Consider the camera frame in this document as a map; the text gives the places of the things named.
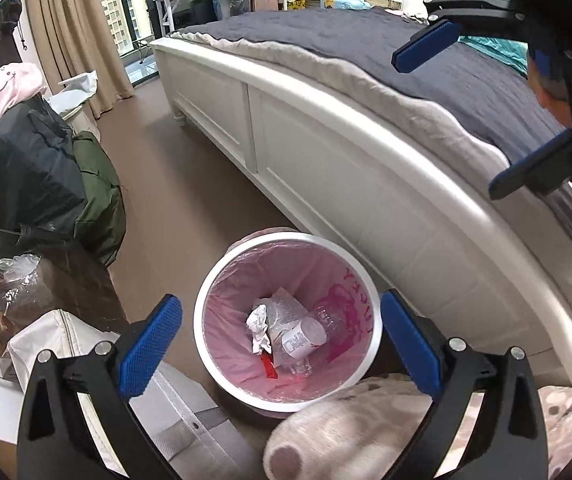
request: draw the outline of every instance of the metal screw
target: metal screw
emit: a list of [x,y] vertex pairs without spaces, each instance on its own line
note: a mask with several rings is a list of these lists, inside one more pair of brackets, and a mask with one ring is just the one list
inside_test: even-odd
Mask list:
[[450,346],[455,352],[463,352],[466,349],[466,341],[461,337],[453,337],[448,340]]
[[95,353],[97,355],[106,355],[111,351],[112,343],[110,341],[100,341],[95,345]]
[[524,352],[524,350],[519,348],[518,346],[514,346],[511,348],[511,355],[518,361],[521,361],[526,357],[526,353]]
[[50,360],[50,350],[42,350],[37,354],[37,360],[41,363],[46,363]]

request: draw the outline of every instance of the footboard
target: footboard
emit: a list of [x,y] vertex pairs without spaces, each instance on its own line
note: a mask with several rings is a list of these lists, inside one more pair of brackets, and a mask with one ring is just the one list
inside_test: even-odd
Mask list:
[[572,384],[572,316],[494,208],[398,128],[286,69],[152,44],[170,105],[302,230],[343,245],[446,336]]

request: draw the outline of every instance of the gray bedspread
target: gray bedspread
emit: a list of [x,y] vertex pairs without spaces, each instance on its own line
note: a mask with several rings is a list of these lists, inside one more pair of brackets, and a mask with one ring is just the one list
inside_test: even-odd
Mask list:
[[[185,28],[177,37],[192,32],[231,42],[274,41],[324,58],[346,60],[401,94],[438,103],[468,133],[498,147],[511,163],[562,130],[538,105],[518,72],[465,44],[454,44],[413,73],[396,72],[390,64],[393,51],[421,28],[377,7],[359,11],[311,8],[244,14]],[[572,189],[563,186],[541,199],[572,240]]]

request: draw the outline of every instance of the wooden floor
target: wooden floor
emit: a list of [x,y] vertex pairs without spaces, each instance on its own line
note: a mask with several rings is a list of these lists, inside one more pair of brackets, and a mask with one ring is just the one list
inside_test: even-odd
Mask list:
[[216,387],[197,353],[192,313],[202,281],[230,244],[290,222],[204,134],[173,119],[158,78],[138,86],[98,126],[124,187],[128,227],[110,271],[128,319],[143,319],[164,294],[175,294],[184,325],[164,360],[201,383],[263,449],[275,422]]

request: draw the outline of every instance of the brown spot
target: brown spot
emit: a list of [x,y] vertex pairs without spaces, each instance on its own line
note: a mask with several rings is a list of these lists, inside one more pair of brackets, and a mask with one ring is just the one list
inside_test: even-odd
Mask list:
[[300,454],[291,446],[279,447],[271,456],[270,467],[275,480],[295,480],[301,472]]

